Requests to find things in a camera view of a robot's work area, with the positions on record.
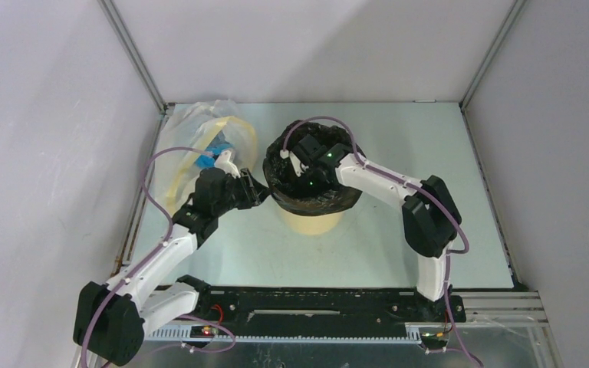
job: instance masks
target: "white wall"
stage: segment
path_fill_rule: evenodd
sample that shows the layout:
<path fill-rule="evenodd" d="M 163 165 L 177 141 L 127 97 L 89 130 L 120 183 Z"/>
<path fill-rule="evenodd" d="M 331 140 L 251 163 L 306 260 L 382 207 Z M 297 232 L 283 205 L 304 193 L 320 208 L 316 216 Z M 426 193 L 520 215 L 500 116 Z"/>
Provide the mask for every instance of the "white wall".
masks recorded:
<path fill-rule="evenodd" d="M 71 364 L 157 117 L 96 1 L 0 1 L 0 367 Z"/>
<path fill-rule="evenodd" d="M 169 102 L 458 101 L 512 0 L 116 1 Z"/>
<path fill-rule="evenodd" d="M 468 117 L 520 275 L 589 366 L 589 2 L 529 2 Z"/>

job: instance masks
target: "cardboard tube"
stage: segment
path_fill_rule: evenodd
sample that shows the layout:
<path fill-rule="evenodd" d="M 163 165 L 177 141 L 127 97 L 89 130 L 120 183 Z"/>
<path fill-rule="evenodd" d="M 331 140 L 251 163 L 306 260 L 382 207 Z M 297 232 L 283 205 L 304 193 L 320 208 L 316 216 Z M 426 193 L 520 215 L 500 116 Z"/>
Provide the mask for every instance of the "cardboard tube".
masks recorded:
<path fill-rule="evenodd" d="M 342 219 L 342 212 L 321 216 L 299 216 L 278 207 L 283 221 L 294 231 L 303 235 L 321 235 L 334 228 Z"/>

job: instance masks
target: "table surface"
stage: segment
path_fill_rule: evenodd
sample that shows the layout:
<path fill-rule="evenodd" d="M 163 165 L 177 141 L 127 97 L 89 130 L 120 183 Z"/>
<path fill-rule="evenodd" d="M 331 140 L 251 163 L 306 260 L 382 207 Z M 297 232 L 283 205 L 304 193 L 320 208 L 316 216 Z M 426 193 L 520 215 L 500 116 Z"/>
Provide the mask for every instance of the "table surface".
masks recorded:
<path fill-rule="evenodd" d="M 242 117 L 258 134 L 261 170 L 267 146 L 292 121 L 317 115 L 342 119 L 370 160 L 408 176 L 444 179 L 462 214 L 471 243 L 453 255 L 456 288 L 511 288 L 503 246 L 459 106 L 455 103 L 242 103 Z M 177 105 L 176 110 L 187 105 Z M 139 260 L 166 231 L 166 220 L 147 204 L 134 245 Z M 462 248 L 458 239 L 455 249 Z M 270 198 L 248 211 L 231 211 L 164 284 L 191 274 L 210 284 L 310 288 L 413 288 L 416 254 L 403 237 L 400 211 L 362 195 L 326 234 L 299 235 L 278 216 Z"/>

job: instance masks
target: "clear plastic bag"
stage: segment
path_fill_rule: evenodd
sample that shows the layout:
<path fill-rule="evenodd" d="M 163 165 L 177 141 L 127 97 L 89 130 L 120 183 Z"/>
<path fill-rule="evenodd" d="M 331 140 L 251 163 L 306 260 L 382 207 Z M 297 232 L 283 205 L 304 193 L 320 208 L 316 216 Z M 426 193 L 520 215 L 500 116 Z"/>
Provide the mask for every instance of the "clear plastic bag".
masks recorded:
<path fill-rule="evenodd" d="M 176 111 L 161 129 L 156 151 L 186 146 L 214 154 L 234 149 L 234 163 L 253 169 L 258 156 L 254 127 L 240 118 L 238 106 L 230 100 L 198 102 Z M 179 209 L 194 190 L 199 172 L 213 159 L 194 152 L 174 151 L 156 160 L 152 191 L 170 214 Z"/>

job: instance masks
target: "metal frame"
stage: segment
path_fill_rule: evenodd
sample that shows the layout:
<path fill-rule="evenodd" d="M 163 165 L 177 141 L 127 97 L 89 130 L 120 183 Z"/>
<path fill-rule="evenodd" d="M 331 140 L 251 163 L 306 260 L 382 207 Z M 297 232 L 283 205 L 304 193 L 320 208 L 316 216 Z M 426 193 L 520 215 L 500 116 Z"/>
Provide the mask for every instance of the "metal frame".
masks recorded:
<path fill-rule="evenodd" d="M 152 78 L 152 75 L 150 75 L 146 63 L 143 62 L 139 49 L 134 44 L 130 31 L 127 29 L 123 18 L 120 16 L 118 8 L 116 7 L 116 4 L 114 4 L 114 0 L 98 0 L 98 2 L 105 13 L 105 16 L 107 16 L 107 20 L 110 21 L 114 33 L 116 33 L 120 43 L 123 45 L 125 53 L 130 57 L 134 70 L 137 71 L 143 85 L 146 86 L 146 89 L 150 93 L 156 108 L 160 113 L 165 112 L 166 102 L 163 100 L 163 97 L 161 97 L 161 93 L 154 83 L 154 79 Z"/>
<path fill-rule="evenodd" d="M 486 52 L 484 60 L 479 65 L 478 71 L 475 73 L 473 80 L 468 88 L 466 88 L 466 92 L 464 93 L 464 97 L 460 102 L 462 110 L 465 110 L 468 105 L 471 103 L 471 99 L 477 90 L 479 83 L 482 81 L 483 77 L 486 74 L 486 71 L 491 66 L 491 62 L 495 58 L 495 56 L 500 52 L 500 48 L 502 47 L 502 43 L 507 38 L 509 32 L 514 28 L 518 20 L 520 19 L 520 14 L 522 10 L 525 8 L 525 4 L 527 4 L 527 0 L 515 0 L 512 7 L 509 9 L 505 20 L 502 22 L 498 33 L 495 34 L 495 38 L 489 46 L 489 50 Z"/>
<path fill-rule="evenodd" d="M 99 0 L 99 3 L 107 16 L 107 19 L 112 25 L 114 32 L 120 39 L 121 44 L 127 55 L 130 57 L 135 70 L 139 74 L 142 82 L 146 86 L 146 89 L 150 93 L 157 109 L 163 114 L 163 118 L 160 124 L 157 124 L 156 136 L 159 135 L 160 127 L 166 122 L 168 117 L 172 114 L 174 104 L 166 104 L 164 99 L 161 97 L 159 89 L 157 88 L 150 71 L 143 62 L 143 58 L 140 55 L 133 39 L 123 22 L 123 19 L 114 4 L 114 0 Z M 499 53 L 504 40 L 507 38 L 509 32 L 517 24 L 522 10 L 525 8 L 527 0 L 515 0 L 514 4 L 509 9 L 505 20 L 501 24 L 495 38 L 489 47 L 482 63 L 479 66 L 478 71 L 475 73 L 469 87 L 467 88 L 464 96 L 460 102 L 462 108 L 462 115 L 464 123 L 471 140 L 473 147 L 473 153 L 479 164 L 480 174 L 485 185 L 487 196 L 489 197 L 489 204 L 491 206 L 493 215 L 495 217 L 499 234 L 501 236 L 502 244 L 505 246 L 505 253 L 508 257 L 508 263 L 510 272 L 515 281 L 518 281 L 520 277 L 515 272 L 517 269 L 513 254 L 509 251 L 507 243 L 505 241 L 502 226 L 499 221 L 499 216 L 495 210 L 495 204 L 492 201 L 492 195 L 489 189 L 482 162 L 480 160 L 478 151 L 473 141 L 469 122 L 466 116 L 466 110 L 472 100 L 474 93 L 476 92 L 481 80 L 486 75 L 492 61 L 495 56 Z M 127 233 L 125 242 L 122 244 L 118 257 L 116 258 L 114 265 L 114 274 L 117 273 L 120 268 L 124 265 L 128 265 L 133 252 L 133 244 L 137 235 L 137 231 L 140 225 L 141 216 L 143 214 L 143 208 L 146 201 L 141 197 L 142 193 L 139 191 L 135 199 L 135 205 L 130 214 L 130 227 Z M 528 336 L 532 341 L 532 347 L 534 349 L 535 358 L 540 367 L 562 367 L 563 363 L 558 355 L 558 350 L 554 343 L 547 316 L 543 309 L 541 299 L 538 292 L 517 292 L 517 291 L 455 291 L 456 295 L 459 295 L 464 300 L 464 308 L 466 309 L 466 322 L 460 324 L 464 327 L 481 327 L 481 328 L 512 328 L 512 327 L 525 327 L 528 331 Z M 428 328 L 428 327 L 440 327 L 441 324 L 435 323 L 414 323 L 407 324 L 409 328 Z M 77 352 L 74 358 L 72 367 L 79 367 L 80 358 L 80 347 L 77 348 Z M 93 356 L 89 356 L 89 361 L 93 365 L 94 363 L 102 364 L 101 359 Z"/>

